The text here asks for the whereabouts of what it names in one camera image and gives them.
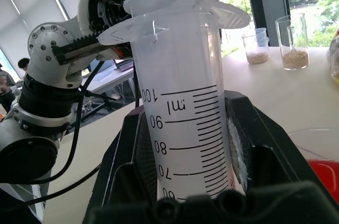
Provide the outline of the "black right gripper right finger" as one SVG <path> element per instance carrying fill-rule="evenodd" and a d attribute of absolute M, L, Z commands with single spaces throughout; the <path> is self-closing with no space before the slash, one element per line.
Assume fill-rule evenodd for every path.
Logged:
<path fill-rule="evenodd" d="M 329 190 L 284 129 L 239 92 L 224 91 L 231 161 L 239 184 L 255 187 L 310 181 Z"/>

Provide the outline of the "grey background desk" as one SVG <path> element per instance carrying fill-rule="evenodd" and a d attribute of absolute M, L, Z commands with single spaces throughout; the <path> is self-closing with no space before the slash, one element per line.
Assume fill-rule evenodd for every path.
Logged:
<path fill-rule="evenodd" d="M 109 114 L 136 99 L 133 68 L 117 70 L 114 61 L 104 65 L 91 81 L 88 91 L 95 96 L 84 100 L 82 122 L 94 121 L 100 115 Z"/>

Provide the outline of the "clear cup with red liquid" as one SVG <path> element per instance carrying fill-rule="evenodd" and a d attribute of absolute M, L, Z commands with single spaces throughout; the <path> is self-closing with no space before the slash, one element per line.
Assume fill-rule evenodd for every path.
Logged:
<path fill-rule="evenodd" d="M 339 128 L 302 129 L 288 135 L 339 204 Z"/>

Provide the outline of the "tall glass beaker with grains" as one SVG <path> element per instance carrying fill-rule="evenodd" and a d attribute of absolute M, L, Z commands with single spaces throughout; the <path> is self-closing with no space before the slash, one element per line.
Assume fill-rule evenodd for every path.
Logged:
<path fill-rule="evenodd" d="M 309 64 L 307 25 L 304 13 L 281 17 L 275 22 L 283 68 L 297 70 Z"/>

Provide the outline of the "open laptop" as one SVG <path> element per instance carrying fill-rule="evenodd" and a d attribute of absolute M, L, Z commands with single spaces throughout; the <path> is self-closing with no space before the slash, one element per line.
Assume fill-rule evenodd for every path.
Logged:
<path fill-rule="evenodd" d="M 133 60 L 114 60 L 114 64 L 119 71 L 126 71 L 133 68 Z"/>

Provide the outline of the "glass jar with yellow liquid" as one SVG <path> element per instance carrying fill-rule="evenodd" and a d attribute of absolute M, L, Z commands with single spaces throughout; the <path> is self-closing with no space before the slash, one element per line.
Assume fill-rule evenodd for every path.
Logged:
<path fill-rule="evenodd" d="M 337 29 L 328 51 L 331 78 L 339 85 L 339 28 Z"/>

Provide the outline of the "person with black hair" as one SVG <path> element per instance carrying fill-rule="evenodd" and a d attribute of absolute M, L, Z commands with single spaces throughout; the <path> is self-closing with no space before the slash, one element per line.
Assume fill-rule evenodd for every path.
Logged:
<path fill-rule="evenodd" d="M 19 67 L 19 69 L 23 70 L 26 73 L 29 62 L 30 62 L 29 58 L 22 58 L 17 62 L 17 66 Z"/>

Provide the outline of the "white spoon in beaker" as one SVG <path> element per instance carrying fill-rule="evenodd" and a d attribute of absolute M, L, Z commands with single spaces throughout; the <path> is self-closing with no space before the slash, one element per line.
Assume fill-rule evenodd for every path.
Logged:
<path fill-rule="evenodd" d="M 296 46 L 295 46 L 295 28 L 293 26 L 288 26 L 287 27 L 287 33 L 288 33 L 288 39 L 289 39 L 289 46 L 291 51 L 297 51 Z"/>

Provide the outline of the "plastic graduated measuring cylinder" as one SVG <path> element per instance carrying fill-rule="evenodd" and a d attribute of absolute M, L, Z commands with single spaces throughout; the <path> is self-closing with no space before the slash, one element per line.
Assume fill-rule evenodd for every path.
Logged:
<path fill-rule="evenodd" d="M 161 196 L 180 202 L 234 188 L 220 29 L 249 24 L 217 0 L 125 0 L 131 18 L 98 37 L 128 42 L 155 155 Z"/>

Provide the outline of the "small beaker with tan grains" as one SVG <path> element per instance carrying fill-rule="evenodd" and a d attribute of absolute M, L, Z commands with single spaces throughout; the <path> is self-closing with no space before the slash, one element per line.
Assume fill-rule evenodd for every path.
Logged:
<path fill-rule="evenodd" d="M 245 32 L 242 41 L 246 59 L 250 65 L 261 64 L 269 59 L 269 37 L 266 28 L 257 28 Z"/>

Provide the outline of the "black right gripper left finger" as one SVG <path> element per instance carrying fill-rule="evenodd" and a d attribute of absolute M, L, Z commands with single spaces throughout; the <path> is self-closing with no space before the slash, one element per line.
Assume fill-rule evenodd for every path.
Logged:
<path fill-rule="evenodd" d="M 157 172 L 146 114 L 134 109 L 104 154 L 90 208 L 156 200 Z"/>

